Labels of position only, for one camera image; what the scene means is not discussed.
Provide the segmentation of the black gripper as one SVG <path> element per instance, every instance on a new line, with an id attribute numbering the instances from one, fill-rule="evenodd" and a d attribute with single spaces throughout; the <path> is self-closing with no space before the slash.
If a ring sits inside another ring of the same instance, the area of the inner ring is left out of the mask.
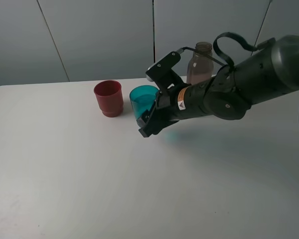
<path id="1" fill-rule="evenodd" d="M 186 119 L 209 116 L 209 110 L 204 105 L 204 97 L 209 88 L 209 82 L 194 85 L 184 83 L 168 89 L 168 95 L 162 95 L 145 110 L 137 119 L 139 132 L 144 137 L 157 135 L 162 129 Z M 157 108 L 167 102 L 166 107 Z"/>

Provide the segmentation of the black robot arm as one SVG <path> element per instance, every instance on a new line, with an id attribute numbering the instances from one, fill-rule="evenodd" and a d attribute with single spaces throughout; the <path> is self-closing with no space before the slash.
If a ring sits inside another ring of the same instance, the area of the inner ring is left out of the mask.
<path id="1" fill-rule="evenodd" d="M 251 106 L 299 90 L 299 36 L 271 38 L 257 46 L 231 32 L 222 34 L 237 41 L 253 55 L 235 65 L 214 44 L 215 53 L 226 63 L 216 76 L 189 85 L 173 71 L 183 49 L 172 51 L 148 68 L 146 75 L 159 91 L 149 110 L 137 119 L 143 137 L 185 119 L 216 116 L 239 120 Z"/>

